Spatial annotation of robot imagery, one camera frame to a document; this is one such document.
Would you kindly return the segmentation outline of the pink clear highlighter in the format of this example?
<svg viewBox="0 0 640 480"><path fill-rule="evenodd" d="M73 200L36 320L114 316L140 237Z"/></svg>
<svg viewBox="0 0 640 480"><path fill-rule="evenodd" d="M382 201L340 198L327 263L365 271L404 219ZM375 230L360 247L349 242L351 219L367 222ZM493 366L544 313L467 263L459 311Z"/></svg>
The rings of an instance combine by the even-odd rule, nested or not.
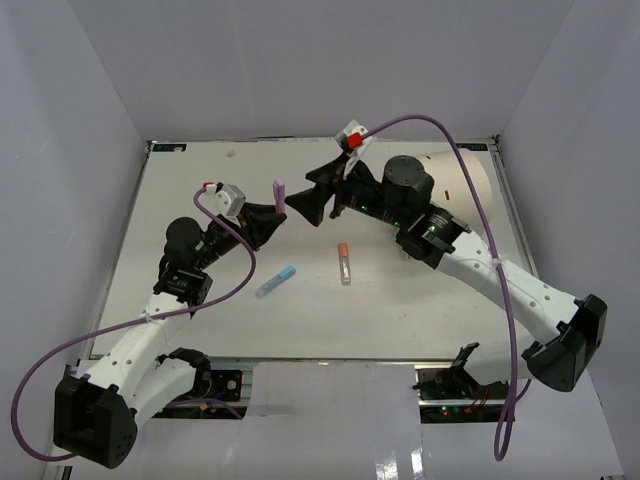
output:
<svg viewBox="0 0 640 480"><path fill-rule="evenodd" d="M277 213L284 213L286 210L286 187L282 179L276 179L273 182L273 197L275 203L275 209Z"/></svg>

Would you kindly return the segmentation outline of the blue cap clear highlighter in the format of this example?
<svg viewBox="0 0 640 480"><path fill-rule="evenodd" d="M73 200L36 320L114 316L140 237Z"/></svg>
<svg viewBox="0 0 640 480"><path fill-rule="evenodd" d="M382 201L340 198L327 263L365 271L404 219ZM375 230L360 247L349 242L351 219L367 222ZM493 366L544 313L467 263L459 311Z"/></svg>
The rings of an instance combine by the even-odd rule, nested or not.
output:
<svg viewBox="0 0 640 480"><path fill-rule="evenodd" d="M256 297L263 298L295 274L296 268L293 265L287 266L271 279L262 284L260 287L258 287L255 291Z"/></svg>

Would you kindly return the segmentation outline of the orange tip clear highlighter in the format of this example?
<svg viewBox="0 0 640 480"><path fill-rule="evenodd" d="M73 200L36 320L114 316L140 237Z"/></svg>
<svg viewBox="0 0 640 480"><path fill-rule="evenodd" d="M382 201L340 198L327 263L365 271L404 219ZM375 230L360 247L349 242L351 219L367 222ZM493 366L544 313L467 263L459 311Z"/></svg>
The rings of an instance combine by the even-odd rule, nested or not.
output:
<svg viewBox="0 0 640 480"><path fill-rule="evenodd" d="M340 243L338 245L338 258L340 264L341 283L343 286L349 286L351 284L351 270L348 245L346 243Z"/></svg>

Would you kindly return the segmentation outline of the cream round drawer organizer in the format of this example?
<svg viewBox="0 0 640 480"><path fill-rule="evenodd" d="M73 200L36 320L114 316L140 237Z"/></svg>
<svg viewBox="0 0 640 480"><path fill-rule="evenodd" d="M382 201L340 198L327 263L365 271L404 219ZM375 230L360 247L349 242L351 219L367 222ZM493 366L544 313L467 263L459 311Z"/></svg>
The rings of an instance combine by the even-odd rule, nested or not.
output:
<svg viewBox="0 0 640 480"><path fill-rule="evenodd" d="M485 216L490 219L493 208L493 189L489 177L474 153L467 149L462 149L460 153ZM466 222L472 230L482 234L484 226L481 217L455 154L452 151L430 153L420 155L417 159L434 179L431 200Z"/></svg>

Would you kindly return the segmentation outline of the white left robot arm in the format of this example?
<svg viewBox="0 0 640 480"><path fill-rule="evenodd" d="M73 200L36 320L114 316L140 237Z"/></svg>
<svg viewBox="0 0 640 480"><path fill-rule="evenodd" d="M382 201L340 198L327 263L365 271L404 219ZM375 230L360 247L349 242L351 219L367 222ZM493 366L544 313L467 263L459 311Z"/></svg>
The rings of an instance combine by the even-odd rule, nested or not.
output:
<svg viewBox="0 0 640 480"><path fill-rule="evenodd" d="M237 246L258 251L285 221L273 205L247 202L234 185L206 183L212 201L206 228L190 217L165 233L159 275L140 320L81 377L64 377L54 395L54 444L109 469L131 451L138 431L173 400L211 390L207 355L172 338L208 305L213 280L206 270Z"/></svg>

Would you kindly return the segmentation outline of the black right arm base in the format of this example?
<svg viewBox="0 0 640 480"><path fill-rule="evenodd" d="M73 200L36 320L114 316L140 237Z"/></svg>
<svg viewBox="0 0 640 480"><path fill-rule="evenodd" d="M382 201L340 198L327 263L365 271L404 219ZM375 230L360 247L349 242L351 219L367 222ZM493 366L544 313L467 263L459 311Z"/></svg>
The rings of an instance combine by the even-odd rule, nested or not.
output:
<svg viewBox="0 0 640 480"><path fill-rule="evenodd" d="M506 401L509 384L498 381L473 385L447 377L448 368L416 370L413 389L418 395L423 425L496 423Z"/></svg>

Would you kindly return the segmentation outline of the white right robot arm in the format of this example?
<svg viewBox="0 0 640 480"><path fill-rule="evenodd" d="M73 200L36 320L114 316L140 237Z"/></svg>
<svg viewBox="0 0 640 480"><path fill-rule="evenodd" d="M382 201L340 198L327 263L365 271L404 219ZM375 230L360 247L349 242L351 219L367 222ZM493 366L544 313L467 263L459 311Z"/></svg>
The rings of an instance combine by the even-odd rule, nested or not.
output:
<svg viewBox="0 0 640 480"><path fill-rule="evenodd" d="M578 299L501 259L491 231L479 235L431 199L434 178L408 155L395 156L376 179L361 156L373 135L352 121L336 137L340 155L307 173L312 187L285 198L311 225L352 209L396 228L410 258L458 279L504 309L508 327L533 337L524 351L509 337L509 380L533 378L572 391L601 346L607 305L594 294Z"/></svg>

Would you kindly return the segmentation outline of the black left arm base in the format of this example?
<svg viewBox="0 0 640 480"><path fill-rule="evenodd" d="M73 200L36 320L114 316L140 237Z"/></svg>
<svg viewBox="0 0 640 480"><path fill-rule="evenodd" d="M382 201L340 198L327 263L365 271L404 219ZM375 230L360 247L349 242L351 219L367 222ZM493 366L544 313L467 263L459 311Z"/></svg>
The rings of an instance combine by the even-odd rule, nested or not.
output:
<svg viewBox="0 0 640 480"><path fill-rule="evenodd" d="M238 369L198 371L190 382L190 389L175 397L169 406L194 402L211 403L213 399L226 403L238 402L242 396L243 372Z"/></svg>

